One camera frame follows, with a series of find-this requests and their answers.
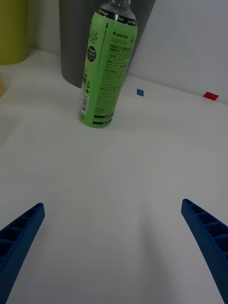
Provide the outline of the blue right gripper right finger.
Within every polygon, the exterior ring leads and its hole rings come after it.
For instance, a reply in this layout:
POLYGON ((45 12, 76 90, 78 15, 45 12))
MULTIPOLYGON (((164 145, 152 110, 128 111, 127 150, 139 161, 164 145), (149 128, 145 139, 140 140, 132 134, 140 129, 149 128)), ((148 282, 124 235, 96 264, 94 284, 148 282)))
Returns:
POLYGON ((228 227, 188 199, 182 201, 181 214, 202 252, 224 303, 228 303, 228 227))

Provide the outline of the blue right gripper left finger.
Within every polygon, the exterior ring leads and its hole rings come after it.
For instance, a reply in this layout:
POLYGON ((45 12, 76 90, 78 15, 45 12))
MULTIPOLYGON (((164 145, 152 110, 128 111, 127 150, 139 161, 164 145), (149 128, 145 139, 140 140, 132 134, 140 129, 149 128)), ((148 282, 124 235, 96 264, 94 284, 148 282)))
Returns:
POLYGON ((44 218, 40 202, 0 231, 0 303, 7 302, 44 218))

